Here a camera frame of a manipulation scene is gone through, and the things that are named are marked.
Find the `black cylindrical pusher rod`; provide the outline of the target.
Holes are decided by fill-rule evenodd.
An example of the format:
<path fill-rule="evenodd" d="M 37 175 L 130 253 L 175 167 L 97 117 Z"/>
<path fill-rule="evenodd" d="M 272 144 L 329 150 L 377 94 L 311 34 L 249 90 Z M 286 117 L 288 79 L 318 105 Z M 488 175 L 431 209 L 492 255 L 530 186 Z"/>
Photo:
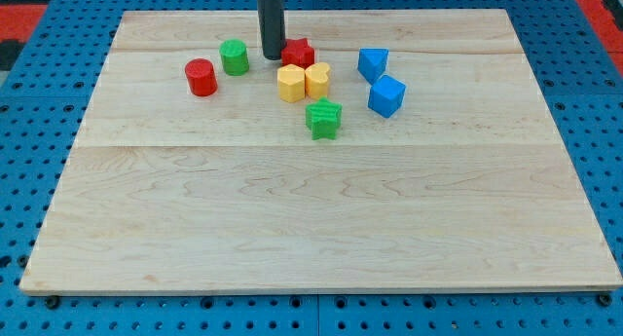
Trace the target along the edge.
<path fill-rule="evenodd" d="M 286 44 L 283 0 L 257 0 L 257 11 L 263 55 L 280 60 Z"/>

